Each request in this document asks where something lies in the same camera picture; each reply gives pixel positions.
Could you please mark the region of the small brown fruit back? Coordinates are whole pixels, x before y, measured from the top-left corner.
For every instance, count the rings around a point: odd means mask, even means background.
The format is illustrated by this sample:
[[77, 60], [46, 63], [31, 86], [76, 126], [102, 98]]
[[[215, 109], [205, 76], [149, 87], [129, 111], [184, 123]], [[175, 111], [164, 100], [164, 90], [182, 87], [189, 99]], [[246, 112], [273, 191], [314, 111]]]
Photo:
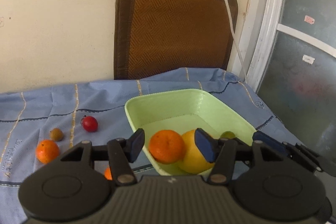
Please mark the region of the small brown fruit back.
[[64, 133], [59, 128], [53, 128], [50, 131], [50, 139], [53, 141], [61, 141], [64, 138]]

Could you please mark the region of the white framed glass door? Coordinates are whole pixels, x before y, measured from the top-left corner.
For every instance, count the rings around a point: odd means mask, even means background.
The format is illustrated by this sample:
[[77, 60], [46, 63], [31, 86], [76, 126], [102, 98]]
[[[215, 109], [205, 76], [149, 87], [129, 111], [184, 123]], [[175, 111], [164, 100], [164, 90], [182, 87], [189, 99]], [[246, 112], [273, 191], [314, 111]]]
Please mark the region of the white framed glass door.
[[311, 149], [335, 156], [335, 0], [266, 0], [250, 86]]

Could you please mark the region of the blue tablecloth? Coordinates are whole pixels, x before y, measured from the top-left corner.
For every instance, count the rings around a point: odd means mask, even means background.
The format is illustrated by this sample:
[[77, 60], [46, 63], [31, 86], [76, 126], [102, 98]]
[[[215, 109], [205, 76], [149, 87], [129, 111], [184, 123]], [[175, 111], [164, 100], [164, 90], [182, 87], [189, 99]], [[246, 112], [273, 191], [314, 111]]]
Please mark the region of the blue tablecloth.
[[[297, 142], [253, 90], [222, 69], [179, 68], [141, 80], [98, 81], [1, 94], [1, 223], [21, 223], [26, 215], [18, 201], [21, 182], [41, 163], [37, 144], [53, 128], [64, 133], [61, 151], [89, 139], [94, 145], [131, 133], [124, 106], [127, 100], [151, 93], [201, 89], [240, 114], [254, 128], [278, 141]], [[98, 122], [96, 132], [81, 125], [84, 116]]]

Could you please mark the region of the brown woven chair mat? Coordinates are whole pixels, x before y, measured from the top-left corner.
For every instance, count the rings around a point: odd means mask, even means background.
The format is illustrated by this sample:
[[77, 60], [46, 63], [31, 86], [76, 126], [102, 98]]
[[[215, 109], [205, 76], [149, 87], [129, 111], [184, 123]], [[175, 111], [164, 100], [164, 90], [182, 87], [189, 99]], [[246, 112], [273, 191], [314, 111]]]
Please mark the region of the brown woven chair mat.
[[116, 0], [114, 77], [226, 69], [237, 15], [237, 0]]

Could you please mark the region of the light green plastic basket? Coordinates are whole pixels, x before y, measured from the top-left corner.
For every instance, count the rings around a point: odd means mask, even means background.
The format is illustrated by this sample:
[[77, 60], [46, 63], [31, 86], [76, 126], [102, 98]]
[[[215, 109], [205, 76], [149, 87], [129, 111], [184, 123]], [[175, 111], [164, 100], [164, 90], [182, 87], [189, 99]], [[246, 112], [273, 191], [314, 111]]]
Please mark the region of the light green plastic basket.
[[217, 139], [226, 131], [233, 132], [247, 145], [252, 144], [255, 128], [228, 105], [199, 89], [183, 89], [137, 96], [125, 104], [125, 113], [133, 131], [145, 132], [143, 152], [158, 174], [187, 175], [177, 164], [158, 163], [150, 154], [150, 138], [160, 130], [173, 130], [180, 135], [202, 128]]

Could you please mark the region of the small orange tomato middle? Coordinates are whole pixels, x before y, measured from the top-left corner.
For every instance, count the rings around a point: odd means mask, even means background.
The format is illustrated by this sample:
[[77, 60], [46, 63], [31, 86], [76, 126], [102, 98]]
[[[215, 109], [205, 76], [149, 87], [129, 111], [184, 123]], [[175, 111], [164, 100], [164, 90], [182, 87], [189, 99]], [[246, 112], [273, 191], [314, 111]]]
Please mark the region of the small orange tomato middle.
[[112, 174], [111, 174], [111, 171], [110, 171], [110, 168], [107, 167], [104, 171], [104, 176], [107, 180], [113, 180], [113, 177], [112, 177]]

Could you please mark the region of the red tomato far back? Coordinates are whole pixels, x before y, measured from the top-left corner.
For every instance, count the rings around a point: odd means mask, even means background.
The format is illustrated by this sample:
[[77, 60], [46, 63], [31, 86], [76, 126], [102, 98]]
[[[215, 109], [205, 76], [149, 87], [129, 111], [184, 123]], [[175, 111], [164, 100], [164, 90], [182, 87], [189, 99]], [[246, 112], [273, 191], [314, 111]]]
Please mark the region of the red tomato far back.
[[84, 116], [80, 123], [87, 132], [96, 132], [98, 130], [98, 122], [92, 116]]

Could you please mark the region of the large yellow grapefruit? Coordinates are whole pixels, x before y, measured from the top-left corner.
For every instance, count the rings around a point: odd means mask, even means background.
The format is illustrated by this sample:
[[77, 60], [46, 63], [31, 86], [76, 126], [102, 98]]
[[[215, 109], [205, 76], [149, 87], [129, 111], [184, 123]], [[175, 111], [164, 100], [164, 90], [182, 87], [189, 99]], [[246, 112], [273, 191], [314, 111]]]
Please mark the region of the large yellow grapefruit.
[[185, 142], [186, 152], [184, 158], [178, 162], [178, 167], [190, 174], [199, 174], [214, 166], [214, 163], [209, 163], [194, 141], [195, 130], [190, 130], [182, 135]]

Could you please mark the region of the orange tangerine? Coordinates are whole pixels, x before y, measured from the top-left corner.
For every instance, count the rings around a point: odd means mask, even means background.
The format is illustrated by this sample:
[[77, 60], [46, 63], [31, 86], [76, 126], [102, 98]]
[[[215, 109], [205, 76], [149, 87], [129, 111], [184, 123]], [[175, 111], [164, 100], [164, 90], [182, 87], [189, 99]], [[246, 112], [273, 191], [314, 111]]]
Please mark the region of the orange tangerine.
[[173, 130], [161, 130], [150, 138], [148, 150], [157, 162], [174, 164], [184, 158], [186, 146], [179, 133]]
[[60, 155], [58, 145], [49, 139], [42, 140], [38, 143], [35, 156], [43, 164], [48, 164]]

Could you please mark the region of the green tomato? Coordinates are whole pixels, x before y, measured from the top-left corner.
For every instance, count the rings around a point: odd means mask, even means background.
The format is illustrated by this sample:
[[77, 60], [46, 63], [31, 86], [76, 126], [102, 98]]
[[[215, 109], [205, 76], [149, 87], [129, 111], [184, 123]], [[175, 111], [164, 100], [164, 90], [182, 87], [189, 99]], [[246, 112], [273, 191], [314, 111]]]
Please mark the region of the green tomato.
[[221, 134], [220, 138], [234, 139], [236, 138], [236, 135], [232, 131], [225, 131]]

